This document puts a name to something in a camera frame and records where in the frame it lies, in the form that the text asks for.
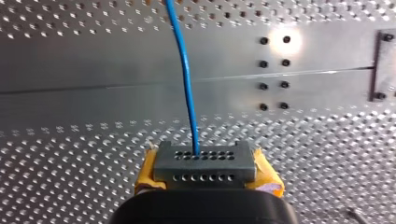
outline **perforated sheet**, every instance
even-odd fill
[[[394,21],[393,1],[348,0],[177,0],[178,19],[188,29],[208,26],[271,25],[323,21]],[[51,1],[2,0],[0,33],[8,38],[113,30],[144,32],[169,29],[158,0]]]
[[[355,223],[345,214],[348,206],[372,223],[393,223],[396,111],[379,106],[277,119],[216,117],[201,121],[201,140],[261,146],[303,223]],[[1,138],[2,223],[107,223],[132,197],[149,142],[191,141],[188,126],[177,120],[26,132]]]
[[[367,102],[395,3],[176,0],[202,144],[261,146],[303,223],[395,223],[394,85]],[[0,49],[0,223],[107,223],[150,143],[191,142],[163,1],[0,0]]]

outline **bolt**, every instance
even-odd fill
[[[387,99],[387,95],[384,92],[376,92],[375,98],[378,100],[385,100]]]
[[[266,67],[268,67],[268,62],[266,62],[266,61],[260,61],[259,66],[260,66],[261,68],[266,68]]]
[[[262,45],[267,45],[270,40],[267,37],[260,38],[260,43]]]
[[[290,61],[287,59],[284,59],[284,60],[282,60],[282,65],[287,67],[290,65]]]
[[[281,88],[287,89],[289,86],[290,86],[290,84],[287,81],[281,81],[280,82],[280,87]]]
[[[290,41],[291,41],[291,38],[290,38],[290,36],[288,36],[288,35],[285,35],[285,37],[283,37],[283,43],[285,43],[285,44],[289,44],[289,43],[290,43]]]
[[[265,84],[265,83],[263,83],[263,82],[260,83],[259,88],[260,88],[260,90],[262,90],[262,91],[268,90],[267,84]]]
[[[268,109],[268,106],[266,104],[260,104],[260,110],[265,111]]]
[[[282,102],[282,103],[279,104],[279,108],[281,108],[281,109],[289,109],[289,105],[284,103],[284,102]]]
[[[384,34],[383,40],[385,40],[387,42],[390,42],[390,41],[392,41],[394,39],[394,37],[395,36],[391,35],[391,34]]]

